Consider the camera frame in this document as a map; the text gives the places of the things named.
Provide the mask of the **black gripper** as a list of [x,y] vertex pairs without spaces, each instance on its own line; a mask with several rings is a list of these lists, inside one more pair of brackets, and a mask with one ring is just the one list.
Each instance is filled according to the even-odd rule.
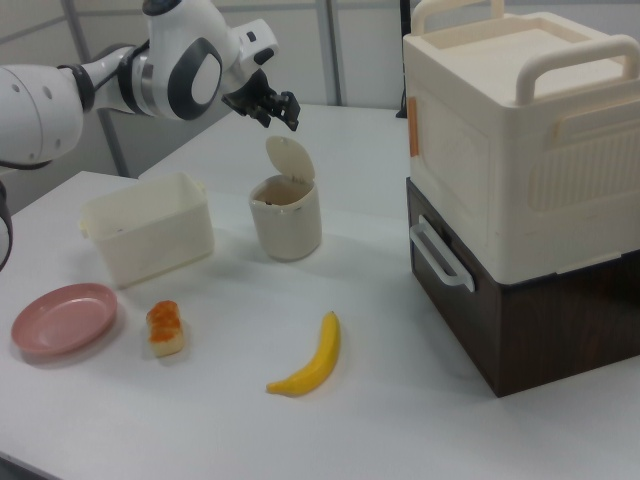
[[255,72],[240,89],[226,93],[222,101],[241,116],[250,116],[265,128],[272,117],[282,121],[291,131],[299,125],[300,105],[292,92],[280,94],[271,88],[264,72]]

